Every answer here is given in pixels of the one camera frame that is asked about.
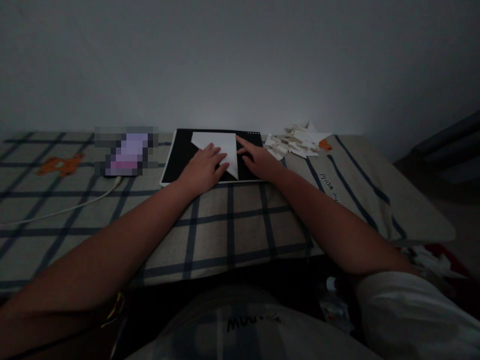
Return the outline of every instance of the tablet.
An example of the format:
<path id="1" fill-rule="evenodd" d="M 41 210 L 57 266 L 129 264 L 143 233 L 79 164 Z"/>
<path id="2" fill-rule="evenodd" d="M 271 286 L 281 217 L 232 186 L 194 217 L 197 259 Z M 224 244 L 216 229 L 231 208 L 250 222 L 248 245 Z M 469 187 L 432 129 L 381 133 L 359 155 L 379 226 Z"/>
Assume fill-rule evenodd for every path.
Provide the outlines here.
<path id="1" fill-rule="evenodd" d="M 173 134 L 170 151 L 166 159 L 165 169 L 160 180 L 160 185 L 166 186 L 171 182 L 177 180 L 189 163 L 190 159 L 194 157 L 198 148 L 192 144 L 192 134 L 196 133 L 230 133 L 236 134 L 239 137 L 251 142 L 252 144 L 262 147 L 262 138 L 259 132 L 253 131 L 235 131 L 235 130 L 211 130 L 211 129 L 177 129 Z M 238 141 L 236 141 L 236 149 L 243 148 Z M 242 160 L 243 155 L 237 155 L 238 162 L 238 180 L 228 172 L 225 172 L 219 181 L 219 184 L 233 184 L 246 182 L 260 182 Z"/>

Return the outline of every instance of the charging cable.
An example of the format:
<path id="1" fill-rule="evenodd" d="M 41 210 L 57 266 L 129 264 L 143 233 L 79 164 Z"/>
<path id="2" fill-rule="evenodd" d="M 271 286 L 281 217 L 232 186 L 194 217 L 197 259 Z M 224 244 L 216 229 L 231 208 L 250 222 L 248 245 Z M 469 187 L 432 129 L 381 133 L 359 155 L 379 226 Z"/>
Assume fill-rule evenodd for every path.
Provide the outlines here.
<path id="1" fill-rule="evenodd" d="M 46 219 L 46 218 L 49 218 L 49 217 L 52 217 L 52 216 L 55 216 L 55 215 L 67 213 L 67 212 L 72 211 L 72 210 L 74 210 L 74 209 L 78 209 L 78 208 L 84 207 L 84 206 L 86 206 L 86 205 L 88 205 L 88 204 L 94 203 L 94 202 L 96 202 L 96 201 L 98 201 L 98 200 L 100 200 L 100 199 L 103 199 L 104 197 L 108 196 L 113 190 L 115 190 L 115 189 L 120 185 L 120 183 L 122 182 L 122 179 L 123 179 L 123 177 L 117 176 L 117 177 L 115 178 L 115 182 L 113 183 L 112 188 L 111 188 L 110 190 L 108 190 L 106 193 L 104 193 L 103 195 L 94 198 L 93 200 L 90 200 L 90 201 L 81 203 L 80 205 L 77 205 L 77 206 L 74 206 L 74 207 L 69 207 L 68 209 L 65 209 L 65 210 L 61 210 L 61 211 L 54 212 L 54 213 L 51 213 L 51 214 L 48 214 L 48 215 L 44 215 L 44 216 L 40 216 L 40 217 L 34 217 L 34 218 L 31 218 L 31 219 L 22 220 L 22 221 L 2 222 L 2 223 L 0 223 L 0 227 L 4 227 L 4 226 L 8 226 L 8 225 L 17 225 L 17 224 L 31 223 L 31 222 L 34 222 L 34 221 L 37 221 L 37 220 Z"/>

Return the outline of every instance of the plaid fabric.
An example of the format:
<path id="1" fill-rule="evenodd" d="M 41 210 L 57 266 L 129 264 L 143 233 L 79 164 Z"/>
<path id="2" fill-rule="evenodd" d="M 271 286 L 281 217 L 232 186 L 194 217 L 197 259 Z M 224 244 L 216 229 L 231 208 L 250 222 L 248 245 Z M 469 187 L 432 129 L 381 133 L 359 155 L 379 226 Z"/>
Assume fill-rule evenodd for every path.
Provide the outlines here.
<path id="1" fill-rule="evenodd" d="M 0 294 L 10 294 L 160 188 L 172 135 L 160 134 L 158 168 L 125 178 L 106 198 L 73 211 L 0 229 Z M 398 244 L 438 243 L 455 231 L 359 136 L 331 136 L 333 150 L 282 163 Z M 0 149 L 0 222 L 54 213 L 94 199 L 113 179 L 94 175 L 93 134 L 29 132 Z M 75 174 L 36 175 L 49 157 L 85 158 Z M 283 196 L 268 183 L 218 184 L 184 211 L 133 280 L 154 285 L 217 274 L 277 257 L 321 254 Z"/>

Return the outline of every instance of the paper scraps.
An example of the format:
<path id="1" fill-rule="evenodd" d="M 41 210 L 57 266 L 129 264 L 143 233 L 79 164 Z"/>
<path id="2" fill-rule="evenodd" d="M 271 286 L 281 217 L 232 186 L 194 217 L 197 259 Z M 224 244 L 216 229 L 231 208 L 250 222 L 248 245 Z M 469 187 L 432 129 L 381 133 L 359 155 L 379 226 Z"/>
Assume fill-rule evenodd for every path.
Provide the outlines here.
<path id="1" fill-rule="evenodd" d="M 423 246 L 412 246 L 415 256 L 413 262 L 423 268 L 429 269 L 440 278 L 466 279 L 467 277 L 450 269 L 452 263 L 444 253 L 439 257 L 433 255 Z"/>
<path id="2" fill-rule="evenodd" d="M 306 127 L 293 125 L 287 129 L 287 134 L 274 136 L 268 134 L 265 145 L 275 159 L 282 160 L 287 153 L 298 155 L 302 158 L 318 156 L 320 149 L 332 150 L 325 140 L 331 133 L 318 132 L 313 123 Z"/>

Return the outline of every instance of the shirt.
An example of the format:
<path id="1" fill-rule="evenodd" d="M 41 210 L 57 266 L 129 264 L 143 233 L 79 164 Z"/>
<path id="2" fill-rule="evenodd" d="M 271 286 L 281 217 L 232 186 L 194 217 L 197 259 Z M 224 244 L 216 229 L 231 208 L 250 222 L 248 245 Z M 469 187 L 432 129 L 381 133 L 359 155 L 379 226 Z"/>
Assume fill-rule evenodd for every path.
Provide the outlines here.
<path id="1" fill-rule="evenodd" d="M 480 359 L 480 322 L 428 281 L 383 272 L 356 291 L 369 348 L 279 304 L 200 301 L 128 359 Z"/>

